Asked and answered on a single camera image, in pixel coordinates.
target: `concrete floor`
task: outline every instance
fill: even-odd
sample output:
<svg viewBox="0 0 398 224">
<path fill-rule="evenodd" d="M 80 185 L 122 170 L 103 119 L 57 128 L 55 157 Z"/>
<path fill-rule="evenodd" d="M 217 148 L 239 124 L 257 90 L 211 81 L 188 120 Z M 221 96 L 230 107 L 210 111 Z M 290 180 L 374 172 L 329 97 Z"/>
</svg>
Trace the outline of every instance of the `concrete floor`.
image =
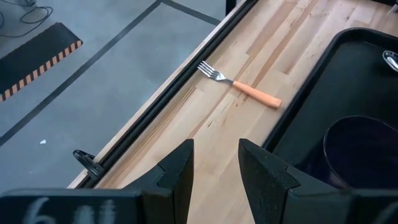
<svg viewBox="0 0 398 224">
<path fill-rule="evenodd" d="M 11 136 L 0 147 L 0 192 L 66 187 L 83 169 L 72 151 L 97 154 L 214 29 L 214 21 L 224 18 L 225 0 L 175 2 L 208 18 L 191 16 L 161 0 L 38 0 L 39 6 L 54 8 L 46 22 L 25 37 L 0 37 L 0 57 L 55 22 L 64 23 L 84 41 L 76 52 L 0 103 L 0 137 Z M 0 2 L 0 11 L 6 19 L 0 33 L 28 28 L 18 22 L 22 8 Z M 98 56 L 135 22 L 139 23 Z M 92 57 L 98 59 L 89 69 L 64 91 L 52 94 Z M 49 104 L 37 110 L 46 100 Z M 28 122 L 21 125 L 22 119 Z M 10 130 L 17 131 L 9 135 Z"/>
</svg>

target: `fork handle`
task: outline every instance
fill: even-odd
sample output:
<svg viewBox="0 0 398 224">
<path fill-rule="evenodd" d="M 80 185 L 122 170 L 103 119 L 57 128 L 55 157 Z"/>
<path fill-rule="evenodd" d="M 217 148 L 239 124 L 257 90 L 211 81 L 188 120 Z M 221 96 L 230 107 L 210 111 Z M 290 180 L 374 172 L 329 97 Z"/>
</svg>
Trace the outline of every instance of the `fork handle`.
<svg viewBox="0 0 398 224">
<path fill-rule="evenodd" d="M 270 107 L 273 107 L 275 109 L 279 108 L 280 105 L 282 104 L 282 100 L 275 98 L 273 96 L 270 96 L 268 94 L 265 94 L 251 86 L 245 85 L 243 83 L 234 81 L 232 83 L 232 86 L 235 88 L 241 90 L 245 94 L 253 97 L 254 99 L 260 101 L 261 103 L 264 103 L 265 105 L 268 105 Z"/>
</svg>

